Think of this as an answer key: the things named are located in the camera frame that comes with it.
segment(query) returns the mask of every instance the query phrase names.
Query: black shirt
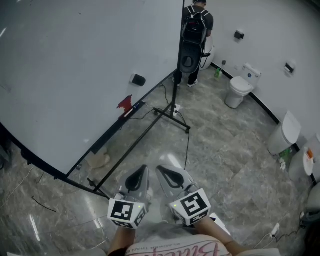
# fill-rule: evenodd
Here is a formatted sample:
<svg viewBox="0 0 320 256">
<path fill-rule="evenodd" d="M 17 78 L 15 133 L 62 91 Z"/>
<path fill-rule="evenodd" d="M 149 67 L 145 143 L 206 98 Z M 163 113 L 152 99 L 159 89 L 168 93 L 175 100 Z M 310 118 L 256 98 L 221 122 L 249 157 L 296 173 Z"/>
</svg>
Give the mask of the black shirt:
<svg viewBox="0 0 320 256">
<path fill-rule="evenodd" d="M 191 11 L 191 13 L 193 13 L 193 10 L 192 8 L 194 9 L 194 12 L 195 13 L 201 13 L 203 10 L 205 10 L 204 8 L 200 7 L 200 6 L 197 6 L 197 5 L 193 5 L 192 7 L 189 6 L 189 10 Z M 209 13 L 208 15 L 206 15 L 207 12 L 205 11 L 203 13 L 203 18 L 204 18 L 204 22 L 205 22 L 205 26 L 206 28 L 209 30 L 213 30 L 214 28 L 214 17 L 211 15 L 211 13 Z M 190 15 L 190 12 L 188 11 L 188 8 L 184 8 L 183 9 L 183 20 L 185 18 L 187 18 L 188 16 Z"/>
</svg>

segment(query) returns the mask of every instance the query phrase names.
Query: toilet tank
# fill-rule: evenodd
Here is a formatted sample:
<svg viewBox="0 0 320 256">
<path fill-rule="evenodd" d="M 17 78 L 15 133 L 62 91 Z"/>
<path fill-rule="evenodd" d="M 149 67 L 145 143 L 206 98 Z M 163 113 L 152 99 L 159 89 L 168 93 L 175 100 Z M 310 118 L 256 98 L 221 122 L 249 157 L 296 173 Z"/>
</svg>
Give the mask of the toilet tank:
<svg viewBox="0 0 320 256">
<path fill-rule="evenodd" d="M 246 63 L 243 65 L 241 77 L 254 88 L 257 87 L 261 75 L 262 73 L 250 64 Z"/>
</svg>

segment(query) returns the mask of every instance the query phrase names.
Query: electrical outlet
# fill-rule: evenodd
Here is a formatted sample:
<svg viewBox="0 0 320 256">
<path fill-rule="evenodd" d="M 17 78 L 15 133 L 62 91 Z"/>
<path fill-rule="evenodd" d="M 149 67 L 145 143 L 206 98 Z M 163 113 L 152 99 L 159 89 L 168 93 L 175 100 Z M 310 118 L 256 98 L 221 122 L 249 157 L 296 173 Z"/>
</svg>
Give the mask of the electrical outlet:
<svg viewBox="0 0 320 256">
<path fill-rule="evenodd" d="M 180 111 L 181 106 L 178 104 L 175 104 L 175 108 L 174 108 L 174 112 L 173 112 L 173 116 L 176 117 L 178 115 L 178 113 L 176 111 Z"/>
<path fill-rule="evenodd" d="M 280 231 L 280 224 L 277 223 L 277 224 L 274 226 L 274 228 L 273 228 L 273 230 L 272 230 L 272 232 L 271 232 L 271 234 L 270 234 L 270 237 L 273 238 L 279 231 Z"/>
</svg>

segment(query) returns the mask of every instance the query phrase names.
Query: human arm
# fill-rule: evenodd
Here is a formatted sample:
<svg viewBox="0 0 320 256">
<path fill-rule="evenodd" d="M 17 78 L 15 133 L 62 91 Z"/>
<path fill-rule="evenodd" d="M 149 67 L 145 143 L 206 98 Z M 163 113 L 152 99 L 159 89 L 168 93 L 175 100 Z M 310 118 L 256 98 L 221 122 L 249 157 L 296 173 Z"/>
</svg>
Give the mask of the human arm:
<svg viewBox="0 0 320 256">
<path fill-rule="evenodd" d="M 119 227 L 115 233 L 114 239 L 111 243 L 109 252 L 107 255 L 120 250 L 125 249 L 132 246 L 135 243 L 136 230 Z"/>
<path fill-rule="evenodd" d="M 206 37 L 210 37 L 212 30 L 214 29 L 214 17 L 209 13 L 207 16 L 205 16 L 205 23 L 206 23 L 206 27 L 207 27 L 207 32 L 206 32 Z"/>
<path fill-rule="evenodd" d="M 234 241 L 229 234 L 227 234 L 208 216 L 195 223 L 194 226 L 200 235 L 206 235 L 218 239 L 233 256 L 249 251 L 249 249 Z"/>
</svg>

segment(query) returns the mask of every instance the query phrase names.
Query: black wall mount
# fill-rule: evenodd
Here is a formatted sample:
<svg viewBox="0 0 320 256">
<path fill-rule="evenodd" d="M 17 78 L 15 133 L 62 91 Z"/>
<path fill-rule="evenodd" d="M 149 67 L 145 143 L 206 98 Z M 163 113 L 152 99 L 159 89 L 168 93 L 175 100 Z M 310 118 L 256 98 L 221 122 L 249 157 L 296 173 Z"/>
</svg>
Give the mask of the black wall mount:
<svg viewBox="0 0 320 256">
<path fill-rule="evenodd" d="M 142 87 L 146 84 L 146 79 L 141 75 L 133 74 L 130 78 L 130 83 Z"/>
<path fill-rule="evenodd" d="M 290 74 L 293 74 L 295 72 L 295 68 L 292 67 L 289 63 L 285 64 L 285 70 L 288 71 Z"/>
<path fill-rule="evenodd" d="M 234 37 L 238 40 L 240 39 L 244 39 L 245 38 L 245 34 L 240 32 L 239 30 L 237 30 L 235 33 L 234 33 Z"/>
</svg>

